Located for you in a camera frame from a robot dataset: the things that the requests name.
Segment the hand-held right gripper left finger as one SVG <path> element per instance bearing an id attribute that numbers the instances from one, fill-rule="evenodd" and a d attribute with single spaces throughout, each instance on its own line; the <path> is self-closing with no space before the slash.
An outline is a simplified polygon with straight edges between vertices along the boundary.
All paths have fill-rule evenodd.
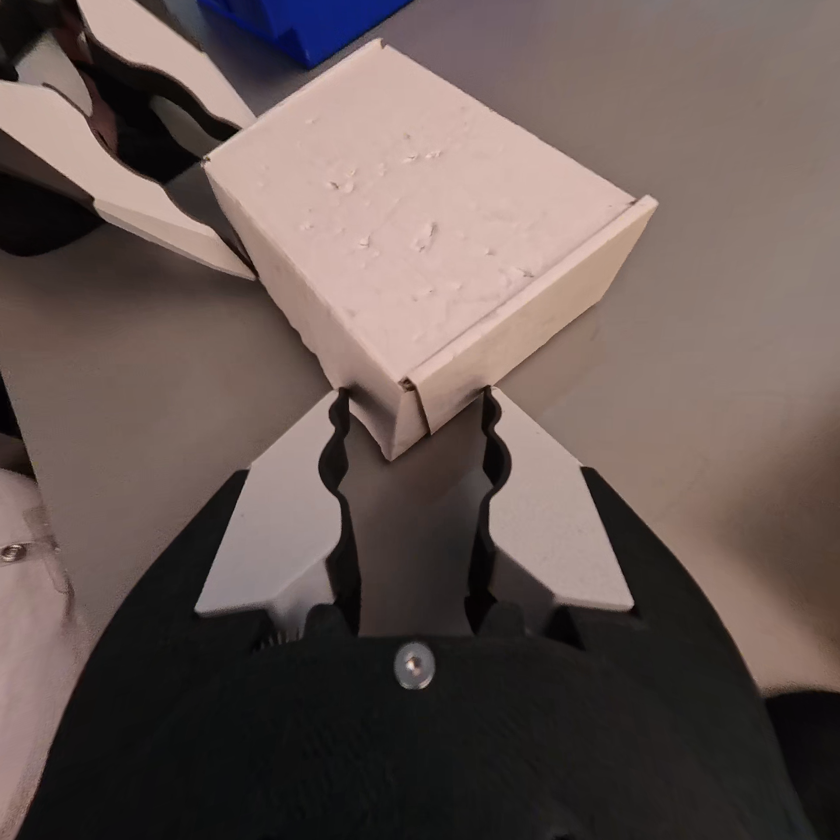
<path id="1" fill-rule="evenodd" d="M 350 506 L 350 394 L 324 396 L 248 467 L 195 604 L 200 616 L 268 613 L 281 637 L 301 637 L 310 610 L 335 606 L 361 624 L 361 571 Z"/>

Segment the white cardboard box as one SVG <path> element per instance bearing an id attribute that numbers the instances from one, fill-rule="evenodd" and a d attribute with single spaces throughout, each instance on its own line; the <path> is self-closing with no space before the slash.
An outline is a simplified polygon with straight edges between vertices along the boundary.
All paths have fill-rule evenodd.
<path id="1" fill-rule="evenodd" d="M 388 460 L 601 300 L 658 205 L 380 39 L 203 170 Z"/>

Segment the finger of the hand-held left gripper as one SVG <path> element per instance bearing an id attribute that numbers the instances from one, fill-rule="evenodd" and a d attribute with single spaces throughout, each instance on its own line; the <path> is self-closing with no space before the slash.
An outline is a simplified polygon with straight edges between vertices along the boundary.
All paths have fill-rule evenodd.
<path id="1" fill-rule="evenodd" d="M 1 118 L 2 168 L 11 174 L 196 263 L 256 279 L 216 230 L 181 210 L 160 183 L 115 157 L 84 112 L 58 90 L 3 80 Z"/>
<path id="2" fill-rule="evenodd" d="M 256 116 L 202 49 L 134 1 L 78 1 L 97 66 L 180 107 L 207 134 L 235 134 Z"/>

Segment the blue plastic bin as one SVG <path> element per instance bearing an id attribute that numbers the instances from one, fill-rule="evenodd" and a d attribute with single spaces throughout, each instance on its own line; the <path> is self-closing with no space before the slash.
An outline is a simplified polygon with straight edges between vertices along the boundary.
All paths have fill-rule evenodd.
<path id="1" fill-rule="evenodd" d="M 408 5 L 407 1 L 199 1 L 312 69 Z"/>

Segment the person's white jacket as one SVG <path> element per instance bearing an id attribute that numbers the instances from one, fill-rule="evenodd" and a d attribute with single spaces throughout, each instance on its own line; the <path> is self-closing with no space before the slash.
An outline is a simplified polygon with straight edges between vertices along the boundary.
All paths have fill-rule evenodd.
<path id="1" fill-rule="evenodd" d="M 40 781 L 75 673 L 70 585 L 33 479 L 1 471 L 1 838 Z"/>

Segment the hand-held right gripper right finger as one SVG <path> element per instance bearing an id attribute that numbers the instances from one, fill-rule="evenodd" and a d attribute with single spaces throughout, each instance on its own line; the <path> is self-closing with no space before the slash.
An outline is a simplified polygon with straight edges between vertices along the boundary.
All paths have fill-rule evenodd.
<path id="1" fill-rule="evenodd" d="M 631 614 L 635 603 L 581 462 L 495 386 L 480 396 L 489 486 L 468 571 L 468 623 L 494 611 L 526 635 L 569 637 L 574 608 Z"/>

